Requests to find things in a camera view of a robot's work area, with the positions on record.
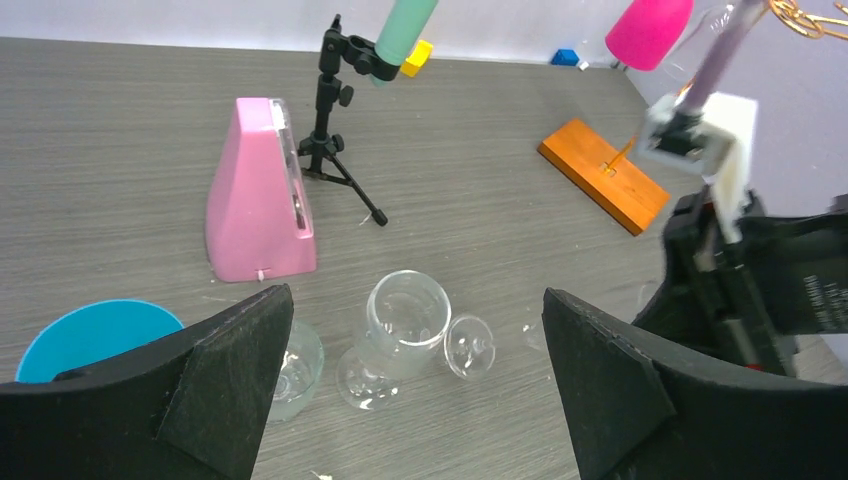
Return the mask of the gold wine glass rack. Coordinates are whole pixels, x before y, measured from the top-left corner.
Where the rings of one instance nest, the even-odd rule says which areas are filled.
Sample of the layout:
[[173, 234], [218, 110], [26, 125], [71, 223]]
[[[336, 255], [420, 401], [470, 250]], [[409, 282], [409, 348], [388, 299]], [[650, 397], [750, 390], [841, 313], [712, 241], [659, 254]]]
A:
[[847, 34], [826, 28], [828, 24], [846, 26], [845, 19], [834, 19], [810, 14], [800, 9], [795, 1], [735, 1], [736, 8], [726, 29], [711, 46], [696, 74], [676, 94], [684, 94], [685, 99], [677, 108], [675, 117], [682, 120], [701, 113], [703, 105], [715, 90], [720, 77], [728, 67], [733, 55], [744, 41], [748, 32], [759, 19], [768, 13], [773, 14], [789, 29], [797, 34], [819, 39], [831, 36], [845, 40]]

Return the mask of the green microphone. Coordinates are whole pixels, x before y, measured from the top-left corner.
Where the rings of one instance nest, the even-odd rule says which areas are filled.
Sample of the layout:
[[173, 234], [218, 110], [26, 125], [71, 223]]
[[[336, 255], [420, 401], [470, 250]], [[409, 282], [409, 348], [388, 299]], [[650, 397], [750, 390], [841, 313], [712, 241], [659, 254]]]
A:
[[371, 74], [381, 87], [392, 81], [432, 16], [438, 0], [397, 0], [378, 36], [374, 51], [379, 59]]

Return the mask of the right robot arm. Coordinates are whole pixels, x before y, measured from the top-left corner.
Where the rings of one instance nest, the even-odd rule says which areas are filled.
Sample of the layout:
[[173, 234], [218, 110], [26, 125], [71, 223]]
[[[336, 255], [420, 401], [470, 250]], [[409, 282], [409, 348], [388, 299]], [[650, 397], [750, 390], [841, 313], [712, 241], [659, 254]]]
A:
[[769, 217], [754, 191], [724, 239], [707, 190], [680, 198], [662, 242], [665, 275], [635, 326], [705, 355], [796, 374], [798, 335], [847, 331], [847, 198], [810, 217]]

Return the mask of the clear tall wine glass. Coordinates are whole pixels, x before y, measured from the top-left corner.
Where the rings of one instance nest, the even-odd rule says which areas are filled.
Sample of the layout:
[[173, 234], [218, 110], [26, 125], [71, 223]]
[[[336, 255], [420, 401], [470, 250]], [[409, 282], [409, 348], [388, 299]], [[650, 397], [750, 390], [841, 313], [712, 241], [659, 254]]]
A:
[[689, 81], [715, 40], [726, 29], [735, 8], [735, 1], [717, 1], [694, 13], [681, 37], [661, 62], [658, 68], [661, 79], [678, 86]]

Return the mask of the smartphone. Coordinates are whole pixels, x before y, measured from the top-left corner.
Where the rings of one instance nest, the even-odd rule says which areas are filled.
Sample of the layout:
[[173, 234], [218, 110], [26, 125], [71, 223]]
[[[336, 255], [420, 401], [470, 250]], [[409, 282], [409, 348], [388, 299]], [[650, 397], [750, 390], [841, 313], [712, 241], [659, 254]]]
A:
[[299, 238], [305, 238], [311, 236], [314, 230], [290, 114], [282, 98], [271, 98], [269, 105], [272, 124], [277, 132], [280, 151], [283, 156], [284, 173], [292, 200], [296, 235]]

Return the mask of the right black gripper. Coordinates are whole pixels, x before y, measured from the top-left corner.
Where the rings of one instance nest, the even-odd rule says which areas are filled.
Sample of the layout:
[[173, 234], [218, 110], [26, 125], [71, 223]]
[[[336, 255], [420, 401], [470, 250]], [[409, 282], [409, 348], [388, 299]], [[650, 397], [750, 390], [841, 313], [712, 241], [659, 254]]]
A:
[[754, 191], [746, 195], [742, 223], [755, 236], [740, 244], [725, 240], [706, 190], [678, 200], [661, 236], [664, 278], [632, 324], [718, 360], [794, 375], [797, 341], [777, 331], [745, 257], [800, 219], [770, 217]]

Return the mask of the clear flute wine glass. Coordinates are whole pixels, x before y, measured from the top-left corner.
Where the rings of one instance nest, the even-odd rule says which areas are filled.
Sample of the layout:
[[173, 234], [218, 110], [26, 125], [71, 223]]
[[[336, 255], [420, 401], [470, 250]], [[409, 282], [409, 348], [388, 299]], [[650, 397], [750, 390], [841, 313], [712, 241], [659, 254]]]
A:
[[451, 320], [443, 338], [442, 363], [459, 379], [478, 382], [489, 374], [501, 350], [512, 352], [519, 348], [547, 352], [541, 320], [524, 324], [508, 335], [496, 335], [484, 319], [461, 314]]

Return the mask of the yellow banana toy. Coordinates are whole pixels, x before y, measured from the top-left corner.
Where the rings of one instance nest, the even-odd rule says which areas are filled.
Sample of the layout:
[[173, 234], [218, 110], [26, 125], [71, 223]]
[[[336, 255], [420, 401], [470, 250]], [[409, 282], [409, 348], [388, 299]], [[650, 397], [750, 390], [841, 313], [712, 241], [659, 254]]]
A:
[[419, 40], [401, 65], [400, 72], [409, 78], [416, 77], [430, 59], [432, 51], [433, 45], [430, 42]]

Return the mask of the orange wooden rack base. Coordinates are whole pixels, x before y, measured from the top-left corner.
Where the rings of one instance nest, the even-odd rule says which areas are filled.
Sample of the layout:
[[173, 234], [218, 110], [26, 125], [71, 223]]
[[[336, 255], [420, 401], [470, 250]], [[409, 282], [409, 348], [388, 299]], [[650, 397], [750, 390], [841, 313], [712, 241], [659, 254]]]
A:
[[638, 236], [661, 213], [670, 194], [627, 158], [633, 144], [617, 149], [575, 118], [542, 140], [537, 152]]

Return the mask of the clear ribbed wine glass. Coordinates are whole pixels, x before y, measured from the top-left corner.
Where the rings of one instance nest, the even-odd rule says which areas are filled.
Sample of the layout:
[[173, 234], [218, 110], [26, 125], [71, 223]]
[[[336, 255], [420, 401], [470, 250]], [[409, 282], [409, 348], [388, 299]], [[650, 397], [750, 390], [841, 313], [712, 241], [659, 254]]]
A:
[[285, 422], [313, 398], [325, 360], [323, 343], [306, 322], [295, 320], [274, 390], [268, 423]]

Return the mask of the blue block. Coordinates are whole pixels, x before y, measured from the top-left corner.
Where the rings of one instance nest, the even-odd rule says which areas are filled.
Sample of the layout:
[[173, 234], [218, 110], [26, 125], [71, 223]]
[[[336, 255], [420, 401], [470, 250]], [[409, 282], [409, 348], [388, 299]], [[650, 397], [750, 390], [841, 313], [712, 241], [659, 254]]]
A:
[[581, 62], [577, 52], [572, 49], [558, 49], [550, 60], [551, 65], [555, 66], [578, 66]]

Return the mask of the pink phone stand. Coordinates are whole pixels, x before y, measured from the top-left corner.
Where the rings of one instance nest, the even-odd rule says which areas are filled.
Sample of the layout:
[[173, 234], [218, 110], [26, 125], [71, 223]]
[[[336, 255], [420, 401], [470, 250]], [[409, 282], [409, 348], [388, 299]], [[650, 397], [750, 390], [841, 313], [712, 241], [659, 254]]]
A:
[[313, 272], [315, 231], [296, 235], [283, 156], [269, 100], [236, 100], [211, 184], [205, 220], [208, 260], [228, 283]]

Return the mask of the blue wine glass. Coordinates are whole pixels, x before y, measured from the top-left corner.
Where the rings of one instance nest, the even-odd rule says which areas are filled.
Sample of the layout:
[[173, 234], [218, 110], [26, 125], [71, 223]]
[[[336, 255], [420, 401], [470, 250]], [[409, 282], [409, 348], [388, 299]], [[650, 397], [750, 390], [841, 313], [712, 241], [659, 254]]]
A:
[[50, 382], [62, 372], [123, 354], [183, 328], [169, 310], [143, 300], [85, 305], [39, 332], [22, 356], [15, 380]]

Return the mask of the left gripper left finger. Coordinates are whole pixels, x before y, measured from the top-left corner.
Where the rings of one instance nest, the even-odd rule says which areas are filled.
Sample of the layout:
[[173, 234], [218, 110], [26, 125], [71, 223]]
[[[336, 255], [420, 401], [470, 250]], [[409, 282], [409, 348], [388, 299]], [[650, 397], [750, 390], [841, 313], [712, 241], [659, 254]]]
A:
[[1, 387], [5, 479], [248, 479], [291, 331], [273, 285], [47, 383]]

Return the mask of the pink wine glass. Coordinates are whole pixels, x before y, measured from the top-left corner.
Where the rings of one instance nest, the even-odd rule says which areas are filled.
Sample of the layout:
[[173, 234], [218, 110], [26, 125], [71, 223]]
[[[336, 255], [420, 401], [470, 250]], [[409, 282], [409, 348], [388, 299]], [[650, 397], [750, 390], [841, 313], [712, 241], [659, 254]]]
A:
[[610, 53], [639, 71], [654, 70], [691, 18], [693, 0], [635, 0], [605, 36]]

